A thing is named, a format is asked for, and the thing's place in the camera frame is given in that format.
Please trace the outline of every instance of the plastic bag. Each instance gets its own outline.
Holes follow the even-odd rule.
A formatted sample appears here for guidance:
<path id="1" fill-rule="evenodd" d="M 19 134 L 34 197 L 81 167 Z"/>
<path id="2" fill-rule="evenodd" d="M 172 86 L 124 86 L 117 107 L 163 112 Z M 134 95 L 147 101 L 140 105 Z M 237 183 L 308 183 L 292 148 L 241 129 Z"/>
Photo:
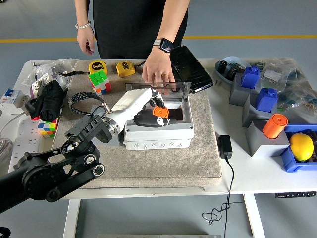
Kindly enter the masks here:
<path id="1" fill-rule="evenodd" d="M 296 76 L 296 66 L 290 58 L 268 59 L 261 71 L 261 85 L 263 88 L 274 88 L 277 92 L 282 92 L 289 77 L 294 75 Z"/>
<path id="2" fill-rule="evenodd" d="M 317 93 L 306 84 L 296 83 L 287 87 L 283 92 L 278 93 L 277 108 L 285 111 L 288 108 L 294 108 L 301 103 L 314 105 L 317 103 Z"/>
<path id="3" fill-rule="evenodd" d="M 53 79 L 59 72 L 72 72 L 79 59 L 58 59 L 51 63 L 35 65 L 32 72 L 23 80 L 22 84 L 30 86 L 44 74 L 48 73 Z"/>

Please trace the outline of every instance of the person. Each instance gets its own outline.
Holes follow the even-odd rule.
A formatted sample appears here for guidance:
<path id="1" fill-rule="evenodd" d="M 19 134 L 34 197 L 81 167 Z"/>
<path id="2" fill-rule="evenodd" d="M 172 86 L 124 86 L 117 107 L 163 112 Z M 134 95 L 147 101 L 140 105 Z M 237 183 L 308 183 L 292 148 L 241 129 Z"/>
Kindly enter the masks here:
<path id="1" fill-rule="evenodd" d="M 181 45 L 190 0 L 94 0 L 95 32 L 88 20 L 89 0 L 74 1 L 84 53 L 94 53 L 95 34 L 102 59 L 146 59 L 145 82 L 175 82 L 169 53 L 153 44 L 167 39 L 173 47 Z"/>

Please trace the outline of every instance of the black cloth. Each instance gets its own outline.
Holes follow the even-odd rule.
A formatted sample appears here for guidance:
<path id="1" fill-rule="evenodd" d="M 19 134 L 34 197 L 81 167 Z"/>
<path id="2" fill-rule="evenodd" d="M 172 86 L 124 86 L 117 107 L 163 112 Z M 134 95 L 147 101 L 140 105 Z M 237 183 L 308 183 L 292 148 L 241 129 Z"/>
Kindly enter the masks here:
<path id="1" fill-rule="evenodd" d="M 57 81 L 49 82 L 39 89 L 38 97 L 29 100 L 25 107 L 31 118 L 40 116 L 43 121 L 52 122 L 60 116 L 64 92 Z"/>
<path id="2" fill-rule="evenodd" d="M 102 59 L 146 59 L 162 22 L 165 0 L 94 0 L 94 26 Z M 180 46 L 188 11 L 174 46 Z"/>

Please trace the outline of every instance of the yellow fruit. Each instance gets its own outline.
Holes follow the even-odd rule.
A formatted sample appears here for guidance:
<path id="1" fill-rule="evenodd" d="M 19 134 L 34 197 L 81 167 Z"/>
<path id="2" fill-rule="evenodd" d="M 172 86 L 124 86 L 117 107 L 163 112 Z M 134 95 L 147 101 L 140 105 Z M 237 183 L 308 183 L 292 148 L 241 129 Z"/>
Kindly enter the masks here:
<path id="1" fill-rule="evenodd" d="M 308 135 L 303 133 L 294 134 L 289 142 L 295 159 L 305 161 L 312 156 L 314 145 L 313 140 Z"/>

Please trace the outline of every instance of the yellow tape measure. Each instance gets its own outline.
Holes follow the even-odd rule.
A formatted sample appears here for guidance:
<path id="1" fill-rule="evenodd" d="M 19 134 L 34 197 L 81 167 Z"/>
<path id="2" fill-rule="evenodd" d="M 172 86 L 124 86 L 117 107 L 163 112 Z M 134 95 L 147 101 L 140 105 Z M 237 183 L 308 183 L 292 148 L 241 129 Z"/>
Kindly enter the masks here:
<path id="1" fill-rule="evenodd" d="M 130 61 L 120 62 L 117 64 L 116 68 L 120 78 L 130 76 L 135 73 L 134 65 Z"/>
<path id="2" fill-rule="evenodd" d="M 106 75 L 108 75 L 108 69 L 106 63 L 100 60 L 93 61 L 89 64 L 89 73 L 93 74 L 97 71 L 102 70 Z"/>

